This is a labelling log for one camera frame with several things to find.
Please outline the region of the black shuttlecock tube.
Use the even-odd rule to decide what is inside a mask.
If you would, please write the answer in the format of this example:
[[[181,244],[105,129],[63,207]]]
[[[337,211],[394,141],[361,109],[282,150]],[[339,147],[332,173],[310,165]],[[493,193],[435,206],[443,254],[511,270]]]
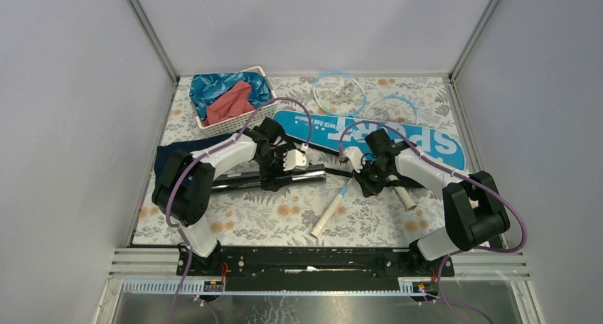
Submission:
[[[270,175],[302,175],[307,183],[324,183],[326,181],[326,168],[324,165],[311,165],[305,170],[285,171],[283,174],[261,174],[258,172],[244,172],[240,174],[221,175],[213,182],[213,193],[226,193],[241,190],[261,189],[261,179]]]

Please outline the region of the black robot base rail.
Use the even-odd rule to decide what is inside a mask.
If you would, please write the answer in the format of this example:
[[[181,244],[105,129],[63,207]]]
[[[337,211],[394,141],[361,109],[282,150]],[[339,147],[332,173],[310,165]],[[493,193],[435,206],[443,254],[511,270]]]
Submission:
[[[453,264],[408,249],[218,245],[207,257],[178,246],[179,276],[216,276],[226,291],[397,291],[399,278],[434,281]]]

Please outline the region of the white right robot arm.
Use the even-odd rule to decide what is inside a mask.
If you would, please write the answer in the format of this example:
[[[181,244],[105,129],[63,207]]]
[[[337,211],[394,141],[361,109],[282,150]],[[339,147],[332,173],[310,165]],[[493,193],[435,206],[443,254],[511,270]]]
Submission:
[[[407,264],[414,274],[424,276],[436,259],[469,251],[509,229],[507,212],[487,172],[468,174],[438,163],[416,146],[394,141],[384,129],[367,135],[365,142],[374,158],[359,158],[361,167],[355,174],[364,197],[378,195],[390,176],[402,176],[443,202],[444,226],[409,245]]]

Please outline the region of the navy blue cloth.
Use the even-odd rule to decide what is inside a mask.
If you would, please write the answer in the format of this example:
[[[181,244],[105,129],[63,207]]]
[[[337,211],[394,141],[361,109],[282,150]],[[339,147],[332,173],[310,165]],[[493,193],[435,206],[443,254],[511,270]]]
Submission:
[[[156,148],[156,158],[154,163],[154,172],[156,177],[160,177],[168,159],[174,151],[182,150],[186,152],[200,151],[207,149],[211,146],[219,144],[220,142],[229,139],[231,134],[223,134],[220,136],[213,136],[206,139],[198,139],[193,141],[180,141],[174,142],[167,146],[158,146]]]

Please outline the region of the teal leaf-patterned cloth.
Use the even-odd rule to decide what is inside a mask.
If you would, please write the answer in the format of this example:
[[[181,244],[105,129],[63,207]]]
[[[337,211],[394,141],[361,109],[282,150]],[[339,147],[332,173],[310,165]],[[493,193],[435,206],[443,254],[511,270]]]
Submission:
[[[197,74],[193,76],[189,97],[199,117],[204,120],[207,108],[240,81],[251,86],[248,101],[252,107],[258,107],[272,97],[267,79],[257,72]]]

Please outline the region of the floral patterned table mat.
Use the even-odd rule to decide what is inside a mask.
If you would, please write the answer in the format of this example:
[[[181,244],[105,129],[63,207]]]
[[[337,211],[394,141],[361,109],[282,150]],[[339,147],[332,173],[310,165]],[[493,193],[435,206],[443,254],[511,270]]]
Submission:
[[[160,146],[202,139],[189,100],[192,76],[182,77]],[[277,97],[291,97],[305,103],[311,113],[325,114],[314,101],[314,77],[277,77],[269,81]],[[387,95],[411,100],[419,111],[419,124],[440,130],[460,143],[451,109],[445,77],[357,77],[367,93],[368,104]],[[339,190],[349,178],[326,176],[325,183],[293,185],[277,192],[250,190],[214,194],[206,219],[211,232],[224,245],[252,246],[340,246],[406,247],[410,242],[444,224],[442,203],[426,189],[410,189],[414,210],[407,210],[393,188],[379,196],[364,198],[356,182],[348,187],[343,201],[319,238],[309,235]],[[148,190],[133,233],[132,245],[172,245],[181,241],[167,226],[164,215],[151,201],[155,175],[149,176]]]

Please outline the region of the salmon pink towel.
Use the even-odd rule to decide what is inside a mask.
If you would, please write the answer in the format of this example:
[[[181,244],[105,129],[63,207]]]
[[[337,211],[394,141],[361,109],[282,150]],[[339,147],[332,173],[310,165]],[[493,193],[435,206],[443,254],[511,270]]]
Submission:
[[[214,125],[255,110],[249,101],[251,91],[252,86],[249,83],[245,81],[236,83],[224,95],[208,106],[203,125]]]

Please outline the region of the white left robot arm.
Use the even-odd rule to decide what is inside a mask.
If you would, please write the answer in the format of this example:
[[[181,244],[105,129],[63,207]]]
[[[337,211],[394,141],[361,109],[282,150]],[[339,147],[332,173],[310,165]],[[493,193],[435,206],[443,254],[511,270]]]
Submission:
[[[202,274],[211,275],[220,268],[221,258],[214,251],[218,239],[205,213],[216,178],[248,161],[256,162],[267,177],[305,169],[309,165],[308,148],[307,142],[296,146],[288,141],[282,126],[266,117],[260,125],[244,128],[200,151],[174,151],[156,177],[151,200],[195,254],[193,265]]]

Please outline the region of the blue racket cover bag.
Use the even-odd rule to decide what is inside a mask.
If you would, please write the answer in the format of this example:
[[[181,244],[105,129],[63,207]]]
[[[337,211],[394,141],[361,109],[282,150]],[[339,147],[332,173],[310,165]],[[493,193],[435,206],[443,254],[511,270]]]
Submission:
[[[386,125],[386,131],[391,139],[401,140],[394,133],[394,131],[398,131],[412,143],[417,144],[420,150],[438,161],[457,169],[466,168],[466,158],[460,143],[452,136],[436,129],[413,124],[377,121],[376,123],[359,124],[342,135],[342,131],[356,122],[356,119],[327,115],[313,115],[311,119],[313,130],[309,146],[313,149],[337,155],[340,147],[347,149],[350,146],[357,146],[362,153],[366,154],[370,149],[364,138]]]

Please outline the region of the white perforated plastic basket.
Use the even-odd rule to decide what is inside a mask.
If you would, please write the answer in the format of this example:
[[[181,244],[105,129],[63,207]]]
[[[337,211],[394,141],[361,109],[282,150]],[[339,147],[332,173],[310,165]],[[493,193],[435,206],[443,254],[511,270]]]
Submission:
[[[263,75],[268,81],[265,70],[258,65],[250,67],[248,69],[238,71],[238,72],[244,72],[244,71],[257,72],[257,73]],[[272,97],[270,99],[275,99],[276,94],[275,94],[274,90],[272,89],[272,86],[269,81],[268,81],[268,84],[269,84],[269,87],[271,88],[271,95],[272,95]],[[204,126],[203,125],[204,120],[202,120],[199,117],[190,97],[189,97],[189,99],[190,99],[191,106],[193,107],[193,110],[194,110],[193,118],[195,119],[196,125],[201,130],[201,133],[205,136],[217,136],[217,135],[237,131],[245,125],[252,126],[254,124],[259,124],[265,117],[273,117],[277,110],[277,105],[275,105],[275,104],[270,104],[263,108],[260,108],[260,106],[258,106],[258,107],[254,107],[255,110],[242,114],[238,117],[235,117],[235,118],[232,118],[229,120],[225,120],[225,121],[221,121],[214,125]]]

